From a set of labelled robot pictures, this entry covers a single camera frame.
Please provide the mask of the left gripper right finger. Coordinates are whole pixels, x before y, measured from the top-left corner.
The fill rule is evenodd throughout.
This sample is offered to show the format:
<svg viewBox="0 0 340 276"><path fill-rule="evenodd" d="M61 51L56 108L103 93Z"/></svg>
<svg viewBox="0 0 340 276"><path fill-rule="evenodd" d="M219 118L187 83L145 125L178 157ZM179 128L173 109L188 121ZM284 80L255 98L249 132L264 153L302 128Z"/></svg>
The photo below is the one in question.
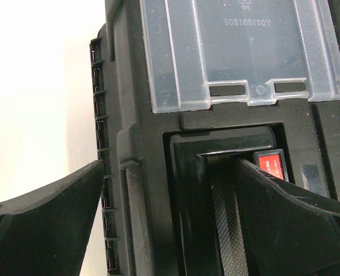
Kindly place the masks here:
<svg viewBox="0 0 340 276"><path fill-rule="evenodd" d="M237 198L261 275L340 275L340 202L235 166Z"/></svg>

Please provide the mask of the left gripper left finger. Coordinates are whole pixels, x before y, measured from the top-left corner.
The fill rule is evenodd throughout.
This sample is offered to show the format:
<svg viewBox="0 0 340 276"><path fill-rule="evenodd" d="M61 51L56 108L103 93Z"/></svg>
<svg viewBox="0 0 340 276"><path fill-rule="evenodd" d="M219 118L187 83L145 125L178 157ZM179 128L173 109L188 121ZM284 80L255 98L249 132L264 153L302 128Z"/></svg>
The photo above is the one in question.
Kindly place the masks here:
<svg viewBox="0 0 340 276"><path fill-rule="evenodd" d="M96 160L0 202L0 275L79 275L103 182Z"/></svg>

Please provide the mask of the black plastic toolbox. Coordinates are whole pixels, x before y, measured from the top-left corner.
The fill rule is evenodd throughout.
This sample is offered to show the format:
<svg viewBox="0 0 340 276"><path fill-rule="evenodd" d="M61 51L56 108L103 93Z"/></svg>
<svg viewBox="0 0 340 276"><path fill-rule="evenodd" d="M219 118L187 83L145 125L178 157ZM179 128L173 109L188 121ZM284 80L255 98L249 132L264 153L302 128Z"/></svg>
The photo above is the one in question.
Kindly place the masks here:
<svg viewBox="0 0 340 276"><path fill-rule="evenodd" d="M340 202L340 1L106 1L90 43L108 275L261 275L244 159Z"/></svg>

